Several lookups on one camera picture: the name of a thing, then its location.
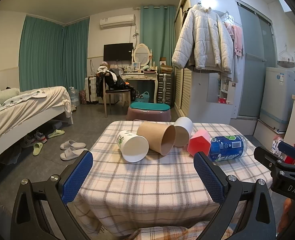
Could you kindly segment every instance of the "blue soda bottle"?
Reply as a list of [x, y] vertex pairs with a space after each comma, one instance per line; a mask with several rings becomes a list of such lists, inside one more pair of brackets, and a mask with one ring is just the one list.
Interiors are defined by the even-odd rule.
[[208, 157], [213, 162], [240, 158], [246, 153], [247, 142], [243, 135], [216, 136], [211, 140]]

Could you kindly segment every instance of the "gray tile floor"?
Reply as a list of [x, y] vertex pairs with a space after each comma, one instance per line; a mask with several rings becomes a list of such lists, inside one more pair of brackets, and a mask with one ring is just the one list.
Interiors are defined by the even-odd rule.
[[[66, 165], [73, 163], [74, 160], [65, 162], [60, 159], [60, 153], [63, 152], [60, 150], [61, 143], [72, 139], [85, 142], [90, 149], [110, 123], [125, 120], [126, 111], [127, 107], [121, 107], [118, 103], [112, 106], [111, 112], [108, 108], [108, 118], [105, 118], [102, 105], [80, 105], [77, 111], [73, 113], [74, 124], [61, 128], [65, 131], [64, 135], [49, 139], [38, 156], [32, 155], [31, 147], [25, 149], [22, 151], [17, 164], [8, 165], [1, 170], [0, 201], [8, 210], [12, 211], [17, 190], [23, 178], [29, 178], [32, 182], [47, 180], [53, 174], [60, 174]], [[172, 121], [176, 121], [177, 114], [174, 109], [171, 109], [171, 116]], [[253, 136], [246, 136], [246, 138], [255, 146], [260, 146], [260, 143]], [[276, 222], [279, 221], [282, 214], [284, 199], [285, 197], [277, 193], [272, 194]], [[44, 208], [55, 235], [64, 239], [46, 203]], [[96, 239], [112, 240], [115, 237], [105, 230]]]

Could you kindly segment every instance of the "desk drawer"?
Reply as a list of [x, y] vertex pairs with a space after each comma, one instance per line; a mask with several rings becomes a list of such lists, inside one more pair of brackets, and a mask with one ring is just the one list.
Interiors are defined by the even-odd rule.
[[129, 74], [122, 74], [122, 78], [123, 79], [144, 79], [144, 80], [146, 80], [146, 79], [155, 79], [156, 76], [155, 75], [152, 76], [152, 75], [148, 75], [148, 74], [144, 74], [144, 73], [142, 73], [142, 74], [129, 73]]

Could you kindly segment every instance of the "bottle label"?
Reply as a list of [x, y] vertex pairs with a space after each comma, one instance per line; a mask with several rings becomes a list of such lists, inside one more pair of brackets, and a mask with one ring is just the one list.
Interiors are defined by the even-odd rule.
[[211, 149], [212, 146], [213, 149], [217, 149], [216, 152], [210, 151], [209, 153], [213, 162], [236, 159], [243, 153], [243, 141], [238, 135], [216, 136], [211, 140]]

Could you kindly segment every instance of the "white bedsheet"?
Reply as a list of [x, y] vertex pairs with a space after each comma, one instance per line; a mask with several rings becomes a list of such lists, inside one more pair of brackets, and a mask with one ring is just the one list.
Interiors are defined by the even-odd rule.
[[64, 87], [42, 88], [45, 98], [31, 98], [0, 111], [0, 136], [32, 116], [51, 107], [64, 106], [66, 117], [71, 116], [71, 100]]

